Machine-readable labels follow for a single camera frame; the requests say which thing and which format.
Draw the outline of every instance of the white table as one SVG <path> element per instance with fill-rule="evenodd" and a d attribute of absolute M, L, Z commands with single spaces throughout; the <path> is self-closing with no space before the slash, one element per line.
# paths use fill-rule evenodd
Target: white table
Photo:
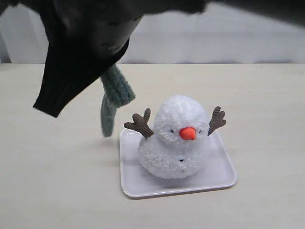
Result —
<path fill-rule="evenodd" d="M 305 65 L 121 65 L 137 98 L 100 129 L 96 81 L 54 119 L 32 108 L 43 65 L 0 65 L 1 229 L 302 229 Z M 131 200 L 118 135 L 135 112 L 185 94 L 212 112 L 239 180 L 226 190 Z"/>

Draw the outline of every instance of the antler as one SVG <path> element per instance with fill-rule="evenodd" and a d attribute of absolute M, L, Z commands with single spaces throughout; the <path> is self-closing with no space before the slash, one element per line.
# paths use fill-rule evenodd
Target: antler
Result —
<path fill-rule="evenodd" d="M 208 132 L 208 136 L 213 133 L 216 129 L 224 126 L 227 121 L 224 120 L 224 115 L 225 112 L 224 111 L 220 111 L 220 106 L 215 107 L 214 111 L 213 111 L 213 115 L 212 118 L 210 120 L 210 129 Z"/>
<path fill-rule="evenodd" d="M 139 114 L 133 114 L 133 123 L 124 123 L 124 127 L 130 130 L 139 132 L 145 139 L 153 135 L 153 131 L 148 126 L 148 120 L 151 115 L 151 110 L 147 108 L 142 117 Z"/>

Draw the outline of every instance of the white tray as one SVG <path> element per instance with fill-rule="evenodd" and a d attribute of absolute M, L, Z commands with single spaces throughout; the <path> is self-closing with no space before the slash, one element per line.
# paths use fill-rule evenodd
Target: white tray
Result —
<path fill-rule="evenodd" d="M 212 152 L 205 171 L 184 179 L 161 179 L 147 172 L 138 160 L 141 134 L 123 129 L 120 134 L 121 187 L 131 198 L 223 189 L 237 182 L 237 173 L 215 131 L 210 135 Z"/>

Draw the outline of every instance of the snowman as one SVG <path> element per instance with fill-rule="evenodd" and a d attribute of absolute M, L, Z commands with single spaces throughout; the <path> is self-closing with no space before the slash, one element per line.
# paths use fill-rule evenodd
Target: snowman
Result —
<path fill-rule="evenodd" d="M 194 175 L 204 168 L 210 153 L 210 134 L 224 126 L 224 111 L 217 106 L 211 120 L 194 99 L 175 95 L 168 98 L 156 114 L 153 128 L 148 126 L 151 110 L 134 114 L 133 123 L 124 127 L 142 134 L 138 154 L 141 165 L 164 179 Z"/>

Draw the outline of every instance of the white wall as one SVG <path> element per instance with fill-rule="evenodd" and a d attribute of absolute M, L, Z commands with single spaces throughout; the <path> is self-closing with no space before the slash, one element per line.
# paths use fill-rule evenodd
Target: white wall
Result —
<path fill-rule="evenodd" d="M 48 42 L 35 13 L 8 9 L 0 32 L 11 62 L 43 63 Z M 203 15 L 147 16 L 120 63 L 305 63 L 305 29 L 212 4 Z"/>

